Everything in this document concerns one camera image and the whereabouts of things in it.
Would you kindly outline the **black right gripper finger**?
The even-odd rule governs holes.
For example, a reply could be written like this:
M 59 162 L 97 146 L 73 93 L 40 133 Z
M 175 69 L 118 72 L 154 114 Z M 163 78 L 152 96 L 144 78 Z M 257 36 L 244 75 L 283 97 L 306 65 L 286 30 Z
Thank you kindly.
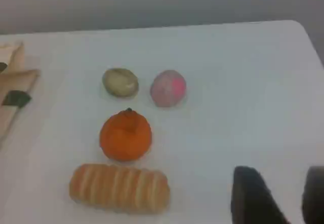
M 307 172 L 302 214 L 307 224 L 323 224 L 323 166 L 312 166 Z
M 230 210 L 235 224 L 289 223 L 261 174 L 248 166 L 234 169 Z

